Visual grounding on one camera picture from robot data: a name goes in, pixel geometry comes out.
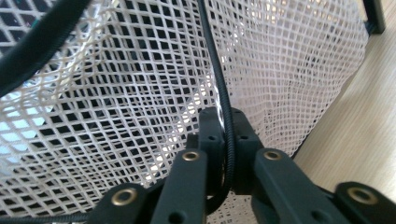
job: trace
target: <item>brass insert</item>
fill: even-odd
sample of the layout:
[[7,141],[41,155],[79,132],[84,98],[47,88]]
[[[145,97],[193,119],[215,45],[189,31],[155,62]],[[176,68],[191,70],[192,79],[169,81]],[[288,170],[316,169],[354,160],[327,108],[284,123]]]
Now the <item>brass insert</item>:
[[111,198],[111,202],[116,206],[124,206],[133,202],[134,199],[136,199],[136,196],[137,192],[135,189],[121,189],[113,195],[113,197]]
[[199,158],[199,154],[196,152],[186,152],[183,154],[183,160],[185,161],[196,161]]
[[376,196],[368,189],[363,188],[350,188],[347,190],[347,194],[356,202],[365,204],[376,204],[378,199]]
[[264,157],[270,161],[279,161],[282,156],[276,151],[264,152]]

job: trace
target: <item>black cable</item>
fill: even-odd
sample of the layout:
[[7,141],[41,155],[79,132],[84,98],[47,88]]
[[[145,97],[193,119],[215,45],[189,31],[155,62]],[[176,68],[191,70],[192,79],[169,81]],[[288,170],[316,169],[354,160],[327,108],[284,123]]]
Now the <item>black cable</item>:
[[90,2],[57,1],[40,22],[7,51],[0,60],[0,97],[18,88],[52,58]]
[[219,55],[216,51],[216,44],[210,30],[210,24],[205,9],[205,0],[198,0],[198,8],[207,49],[212,61],[215,80],[219,90],[219,102],[224,121],[224,138],[227,147],[223,185],[219,192],[210,198],[206,203],[206,212],[211,214],[224,203],[224,200],[227,198],[228,192],[230,191],[231,185],[233,183],[233,173],[235,167],[235,139],[233,131],[233,111],[231,109],[230,99],[228,97],[227,86],[222,73]]
[[88,213],[63,215],[57,217],[0,217],[0,223],[7,224],[28,224],[28,223],[70,223],[88,221],[90,215]]

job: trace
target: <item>floor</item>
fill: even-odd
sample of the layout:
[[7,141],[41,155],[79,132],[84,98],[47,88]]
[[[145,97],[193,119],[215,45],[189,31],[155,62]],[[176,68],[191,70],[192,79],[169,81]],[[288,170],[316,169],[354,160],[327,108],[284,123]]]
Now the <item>floor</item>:
[[381,2],[387,30],[370,37],[360,70],[295,161],[325,189],[358,181],[396,202],[396,1]]

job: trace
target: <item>mesh net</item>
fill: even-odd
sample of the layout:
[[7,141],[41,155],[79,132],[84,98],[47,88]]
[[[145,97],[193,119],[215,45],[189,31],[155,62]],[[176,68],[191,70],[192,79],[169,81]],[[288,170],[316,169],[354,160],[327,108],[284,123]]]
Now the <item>mesh net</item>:
[[[0,0],[0,56],[53,1]],[[359,67],[353,0],[206,3],[233,107],[292,155]],[[164,178],[217,105],[195,1],[94,0],[52,59],[0,99],[0,216],[89,211],[120,183]],[[251,223],[229,197],[210,223]]]

